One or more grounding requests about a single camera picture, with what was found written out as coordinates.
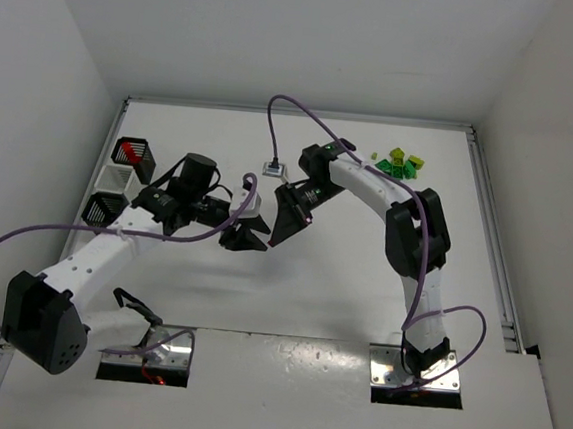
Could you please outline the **dark green lego plate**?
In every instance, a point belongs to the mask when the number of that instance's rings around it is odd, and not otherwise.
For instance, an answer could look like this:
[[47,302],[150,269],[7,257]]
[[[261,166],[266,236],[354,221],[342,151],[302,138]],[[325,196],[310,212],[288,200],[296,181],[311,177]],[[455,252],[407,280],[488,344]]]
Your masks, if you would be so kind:
[[392,175],[394,166],[388,159],[382,159],[375,163],[375,167],[385,174]]

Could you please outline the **black slotted container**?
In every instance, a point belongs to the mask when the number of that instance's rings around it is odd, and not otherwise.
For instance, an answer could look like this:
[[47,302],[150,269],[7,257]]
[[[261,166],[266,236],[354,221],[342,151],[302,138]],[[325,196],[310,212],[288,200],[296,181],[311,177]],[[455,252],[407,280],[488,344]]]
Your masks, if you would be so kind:
[[131,167],[141,184],[149,185],[152,182],[156,160],[146,139],[129,136],[120,137],[115,142],[111,159],[117,165]]
[[89,196],[82,212],[82,221],[91,227],[106,228],[129,205],[123,194],[97,192]]

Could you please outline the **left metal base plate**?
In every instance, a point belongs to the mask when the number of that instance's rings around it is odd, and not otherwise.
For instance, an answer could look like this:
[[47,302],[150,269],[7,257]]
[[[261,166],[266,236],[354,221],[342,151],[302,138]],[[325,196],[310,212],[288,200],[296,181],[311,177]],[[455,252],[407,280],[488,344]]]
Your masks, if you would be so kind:
[[106,347],[101,353],[119,363],[188,371],[193,360],[195,337],[196,331],[190,328],[157,326],[152,327],[135,346]]

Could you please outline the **yellow-green lego brick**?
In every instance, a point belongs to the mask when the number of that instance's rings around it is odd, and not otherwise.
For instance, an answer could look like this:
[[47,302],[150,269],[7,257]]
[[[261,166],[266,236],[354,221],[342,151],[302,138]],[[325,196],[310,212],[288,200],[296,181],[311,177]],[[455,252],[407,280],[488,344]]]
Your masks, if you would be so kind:
[[393,166],[403,167],[405,162],[405,152],[401,148],[395,148],[389,152]]

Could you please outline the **white slotted container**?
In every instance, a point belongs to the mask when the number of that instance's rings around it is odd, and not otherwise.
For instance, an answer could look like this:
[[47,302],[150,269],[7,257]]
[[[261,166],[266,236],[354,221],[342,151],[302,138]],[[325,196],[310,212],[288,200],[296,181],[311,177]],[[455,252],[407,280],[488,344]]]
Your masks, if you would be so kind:
[[135,170],[128,165],[104,165],[94,183],[97,192],[123,194],[132,200],[141,190],[141,183]]

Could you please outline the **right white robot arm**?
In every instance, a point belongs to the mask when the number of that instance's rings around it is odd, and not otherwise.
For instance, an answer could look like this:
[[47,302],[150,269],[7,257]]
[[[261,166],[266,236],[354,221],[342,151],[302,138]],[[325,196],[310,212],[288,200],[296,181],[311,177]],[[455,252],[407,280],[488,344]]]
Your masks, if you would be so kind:
[[406,318],[402,323],[404,363],[417,378],[449,353],[449,338],[438,319],[441,269],[451,240],[436,191],[411,198],[378,170],[354,160],[354,145],[335,143],[303,149],[299,166],[308,176],[274,191],[278,214],[268,244],[278,246],[312,224],[312,212],[343,191],[355,195],[384,223],[385,256],[400,276]]

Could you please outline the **metal base plate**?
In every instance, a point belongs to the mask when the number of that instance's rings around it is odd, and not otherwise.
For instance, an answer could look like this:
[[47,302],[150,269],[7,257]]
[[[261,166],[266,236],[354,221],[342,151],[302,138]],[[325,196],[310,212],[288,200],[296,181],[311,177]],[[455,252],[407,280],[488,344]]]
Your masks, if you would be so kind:
[[196,331],[190,328],[157,326],[152,327],[135,346],[106,347],[101,353],[119,363],[188,371],[193,360],[195,337]]
[[[401,361],[399,347],[371,345],[369,352],[372,387],[395,389],[409,386],[416,380],[415,376],[403,367],[403,362],[406,363],[406,361]],[[459,393],[461,382],[459,370],[456,368],[457,360],[457,354],[452,351],[428,369],[422,370],[420,376],[424,385],[421,390]]]

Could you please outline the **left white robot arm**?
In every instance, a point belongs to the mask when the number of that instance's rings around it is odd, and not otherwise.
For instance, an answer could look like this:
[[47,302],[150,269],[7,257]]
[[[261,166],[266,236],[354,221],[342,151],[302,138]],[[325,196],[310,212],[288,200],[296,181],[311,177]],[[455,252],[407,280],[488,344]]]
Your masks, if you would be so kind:
[[139,356],[155,350],[153,328],[164,322],[122,288],[112,311],[89,313],[104,286],[162,242],[195,243],[217,236],[230,251],[261,251],[269,231],[260,215],[253,173],[212,196],[220,182],[217,163],[189,153],[145,186],[107,227],[92,227],[81,249],[40,273],[23,271],[8,284],[0,334],[3,340],[52,375],[64,373],[89,348],[108,355]]

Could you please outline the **green lego brick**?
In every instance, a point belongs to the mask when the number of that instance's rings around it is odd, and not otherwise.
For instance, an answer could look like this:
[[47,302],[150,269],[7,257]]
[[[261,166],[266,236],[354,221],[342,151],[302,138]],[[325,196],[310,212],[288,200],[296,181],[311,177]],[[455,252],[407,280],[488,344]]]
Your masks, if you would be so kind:
[[408,158],[397,158],[393,162],[393,177],[403,180],[416,179],[417,174],[424,166],[424,160],[415,155],[410,155]]

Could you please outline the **black slotted container near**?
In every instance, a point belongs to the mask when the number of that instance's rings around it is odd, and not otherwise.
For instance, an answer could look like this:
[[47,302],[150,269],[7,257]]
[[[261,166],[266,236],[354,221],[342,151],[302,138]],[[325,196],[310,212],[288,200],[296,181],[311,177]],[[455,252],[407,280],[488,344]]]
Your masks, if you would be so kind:
[[123,194],[97,192],[89,196],[82,212],[82,221],[91,227],[106,228],[129,205]]

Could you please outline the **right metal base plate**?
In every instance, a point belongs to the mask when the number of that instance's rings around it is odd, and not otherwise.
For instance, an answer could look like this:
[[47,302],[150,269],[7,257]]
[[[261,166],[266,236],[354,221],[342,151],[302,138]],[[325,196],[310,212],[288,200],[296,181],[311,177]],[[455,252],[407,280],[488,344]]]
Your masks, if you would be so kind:
[[[395,389],[409,386],[416,380],[415,376],[403,367],[403,362],[406,363],[406,361],[401,361],[399,347],[371,345],[369,352],[372,387]],[[457,354],[452,351],[428,369],[422,370],[420,376],[424,385],[421,390],[459,393],[461,382],[459,370],[456,368],[457,360]]]

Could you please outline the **black slotted container far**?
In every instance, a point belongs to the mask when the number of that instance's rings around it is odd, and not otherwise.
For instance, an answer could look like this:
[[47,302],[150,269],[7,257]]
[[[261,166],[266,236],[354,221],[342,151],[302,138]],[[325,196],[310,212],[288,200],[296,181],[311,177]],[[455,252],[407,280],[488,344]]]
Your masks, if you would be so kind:
[[131,167],[141,184],[149,185],[152,182],[156,160],[146,139],[129,136],[120,137],[115,142],[111,159],[117,165]]

